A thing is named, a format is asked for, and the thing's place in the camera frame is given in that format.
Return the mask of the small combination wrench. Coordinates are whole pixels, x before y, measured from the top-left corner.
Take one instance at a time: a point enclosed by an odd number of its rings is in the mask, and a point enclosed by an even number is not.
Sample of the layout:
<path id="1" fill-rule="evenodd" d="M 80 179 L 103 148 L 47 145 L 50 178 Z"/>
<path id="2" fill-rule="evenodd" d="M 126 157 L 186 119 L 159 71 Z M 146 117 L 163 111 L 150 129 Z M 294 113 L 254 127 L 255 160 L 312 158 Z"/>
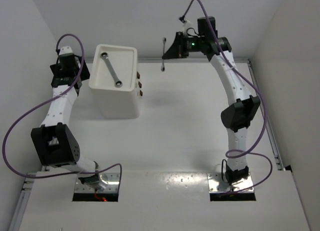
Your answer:
<path id="1" fill-rule="evenodd" d="M 166 42 L 167 42 L 166 37 L 163 37 L 163 38 L 162 38 L 161 68 L 160 68 L 160 70 L 161 70 L 162 72 L 165 71 L 165 60 L 164 60 L 163 56 L 165 55 L 165 52 L 166 52 Z"/>

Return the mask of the large ratchet wrench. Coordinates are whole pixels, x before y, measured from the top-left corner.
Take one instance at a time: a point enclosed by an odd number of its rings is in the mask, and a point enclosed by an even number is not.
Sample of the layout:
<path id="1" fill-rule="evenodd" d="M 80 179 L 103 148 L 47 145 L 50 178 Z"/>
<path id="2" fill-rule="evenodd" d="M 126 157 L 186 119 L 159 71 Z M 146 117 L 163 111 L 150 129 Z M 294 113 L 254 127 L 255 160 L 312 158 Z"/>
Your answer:
<path id="1" fill-rule="evenodd" d="M 115 70 L 114 70 L 114 68 L 113 68 L 113 66 L 112 66 L 112 64 L 110 62 L 108 53 L 107 52 L 102 52 L 100 54 L 100 57 L 104 60 L 106 66 L 107 66 L 107 68 L 108 68 L 108 70 L 109 70 L 109 72 L 110 72 L 110 74 L 111 74 L 111 76 L 112 76 L 112 78 L 114 80 L 114 86 L 116 88 L 121 88 L 123 86 L 123 83 L 118 78 L 118 76 L 117 76 L 117 74 L 116 74 L 116 72 L 115 72 Z"/>

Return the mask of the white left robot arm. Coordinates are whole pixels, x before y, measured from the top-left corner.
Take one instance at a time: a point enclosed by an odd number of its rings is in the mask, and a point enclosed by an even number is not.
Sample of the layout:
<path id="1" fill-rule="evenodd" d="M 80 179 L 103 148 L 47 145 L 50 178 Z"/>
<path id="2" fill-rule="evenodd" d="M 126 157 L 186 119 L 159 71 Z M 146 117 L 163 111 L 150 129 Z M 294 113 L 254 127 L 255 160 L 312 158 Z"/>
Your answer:
<path id="1" fill-rule="evenodd" d="M 82 82 L 90 77 L 86 62 L 74 54 L 70 46 L 64 46 L 58 50 L 57 62 L 50 69 L 55 100 L 51 102 L 40 127 L 31 131 L 39 160 L 44 166 L 75 172 L 83 185 L 102 191 L 108 182 L 102 174 L 96 173 L 98 163 L 81 155 L 80 145 L 69 129 L 72 107 Z"/>

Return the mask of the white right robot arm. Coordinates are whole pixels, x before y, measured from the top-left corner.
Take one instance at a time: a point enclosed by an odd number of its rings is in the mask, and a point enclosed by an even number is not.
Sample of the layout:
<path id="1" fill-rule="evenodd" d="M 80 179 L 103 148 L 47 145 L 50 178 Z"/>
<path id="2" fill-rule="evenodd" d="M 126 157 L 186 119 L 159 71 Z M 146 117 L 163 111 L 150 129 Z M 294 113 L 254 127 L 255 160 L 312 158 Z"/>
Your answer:
<path id="1" fill-rule="evenodd" d="M 162 59 L 185 59 L 190 53 L 201 52 L 216 70 L 228 101 L 228 106 L 221 112 L 220 117 L 227 130 L 230 156 L 225 161 L 225 173 L 221 177 L 232 185 L 249 176 L 246 157 L 240 154 L 246 150 L 247 129 L 258 111 L 261 100 L 251 94 L 234 72 L 236 66 L 228 39 L 214 39 L 218 35 L 217 31 L 211 32 L 216 27 L 214 17 L 198 18 L 198 31 L 194 35 L 188 33 L 193 28 L 192 23 L 184 16 L 179 20 L 183 24 L 183 31 L 176 32 L 172 45 L 163 51 Z"/>

